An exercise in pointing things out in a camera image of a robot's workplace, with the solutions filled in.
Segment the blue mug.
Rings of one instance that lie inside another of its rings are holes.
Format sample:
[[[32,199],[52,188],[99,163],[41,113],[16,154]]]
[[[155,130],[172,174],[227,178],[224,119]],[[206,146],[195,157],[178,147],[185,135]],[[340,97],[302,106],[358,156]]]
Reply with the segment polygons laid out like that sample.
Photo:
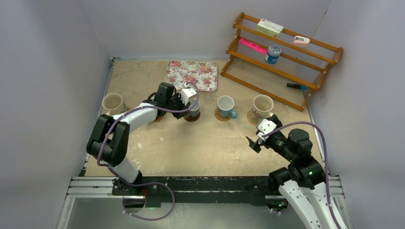
[[[237,112],[234,111],[234,100],[229,96],[221,96],[217,100],[217,108],[220,116],[237,118]]]

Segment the orange coaster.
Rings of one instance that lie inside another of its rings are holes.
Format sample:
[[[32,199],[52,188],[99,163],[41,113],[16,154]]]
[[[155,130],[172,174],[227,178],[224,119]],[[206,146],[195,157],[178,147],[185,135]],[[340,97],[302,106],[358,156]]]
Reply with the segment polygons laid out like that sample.
[[[215,118],[217,120],[222,121],[222,122],[225,122],[225,121],[228,121],[228,120],[231,119],[230,117],[222,117],[222,116],[220,116],[218,109],[215,109],[214,115],[215,115]]]

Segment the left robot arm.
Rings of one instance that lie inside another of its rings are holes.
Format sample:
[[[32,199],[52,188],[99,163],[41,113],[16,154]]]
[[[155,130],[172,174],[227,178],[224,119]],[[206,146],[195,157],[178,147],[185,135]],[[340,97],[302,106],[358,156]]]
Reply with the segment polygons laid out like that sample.
[[[191,98],[199,98],[195,83],[187,82],[177,90],[173,84],[160,83],[156,92],[137,107],[126,112],[100,115],[86,146],[86,152],[124,182],[130,195],[142,190],[142,174],[127,157],[130,134],[139,127],[163,117],[166,113],[180,119],[194,106]]]

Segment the light wooden coaster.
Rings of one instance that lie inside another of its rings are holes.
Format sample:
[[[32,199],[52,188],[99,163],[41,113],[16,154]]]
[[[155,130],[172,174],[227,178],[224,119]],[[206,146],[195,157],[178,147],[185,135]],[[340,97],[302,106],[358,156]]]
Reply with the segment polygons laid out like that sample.
[[[162,116],[158,117],[157,119],[155,119],[153,122],[159,122],[159,121],[161,121],[163,118],[164,118],[164,116],[162,115]]]

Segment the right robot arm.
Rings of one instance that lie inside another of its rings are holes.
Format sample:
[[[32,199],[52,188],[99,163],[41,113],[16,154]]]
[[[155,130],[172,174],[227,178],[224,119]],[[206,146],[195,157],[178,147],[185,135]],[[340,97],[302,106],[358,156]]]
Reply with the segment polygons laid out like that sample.
[[[302,129],[293,129],[287,137],[281,133],[265,136],[274,129],[273,126],[259,127],[258,139],[249,140],[256,152],[262,146],[271,148],[290,162],[288,167],[269,174],[269,190],[286,198],[306,228],[345,229],[347,226],[330,199],[324,169],[311,156],[309,134]]]

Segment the small grey mug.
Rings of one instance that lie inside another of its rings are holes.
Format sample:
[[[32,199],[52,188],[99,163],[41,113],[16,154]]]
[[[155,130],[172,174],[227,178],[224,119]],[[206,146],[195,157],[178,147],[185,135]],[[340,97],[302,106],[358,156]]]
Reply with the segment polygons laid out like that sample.
[[[195,116],[200,112],[200,102],[197,99],[191,99],[190,102],[191,109],[188,111],[188,115]]]

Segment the dark wooden coaster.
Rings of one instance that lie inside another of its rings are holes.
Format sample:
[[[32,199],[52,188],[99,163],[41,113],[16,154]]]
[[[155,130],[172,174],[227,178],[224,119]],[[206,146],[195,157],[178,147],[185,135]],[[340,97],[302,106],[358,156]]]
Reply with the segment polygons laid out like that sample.
[[[195,122],[200,118],[201,113],[198,112],[195,116],[185,115],[183,118],[188,122]]]

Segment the woven rattan coaster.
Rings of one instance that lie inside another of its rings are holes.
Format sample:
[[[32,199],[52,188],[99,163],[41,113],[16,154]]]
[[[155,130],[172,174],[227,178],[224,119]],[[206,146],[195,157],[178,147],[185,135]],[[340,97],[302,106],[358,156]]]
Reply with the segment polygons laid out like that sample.
[[[249,110],[249,111],[247,112],[246,117],[247,117],[248,122],[249,122],[250,124],[252,124],[252,125],[257,125],[257,124],[260,122],[260,120],[261,120],[260,117],[256,117],[256,116],[255,116],[255,114],[253,113],[253,110]]]

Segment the beige mug with pattern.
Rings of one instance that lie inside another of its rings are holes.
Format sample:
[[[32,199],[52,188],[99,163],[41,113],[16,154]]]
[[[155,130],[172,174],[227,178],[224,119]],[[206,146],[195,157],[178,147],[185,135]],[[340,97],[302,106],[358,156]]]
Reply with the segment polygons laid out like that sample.
[[[118,93],[107,94],[102,100],[102,107],[109,116],[119,115],[128,110],[123,97]]]

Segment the tall beige mug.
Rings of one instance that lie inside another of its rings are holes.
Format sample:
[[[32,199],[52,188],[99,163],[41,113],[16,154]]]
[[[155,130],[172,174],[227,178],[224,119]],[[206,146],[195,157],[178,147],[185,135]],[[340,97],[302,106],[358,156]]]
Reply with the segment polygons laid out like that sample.
[[[274,108],[273,100],[264,94],[257,95],[253,99],[252,110],[256,117],[268,118],[273,115],[272,109]]]

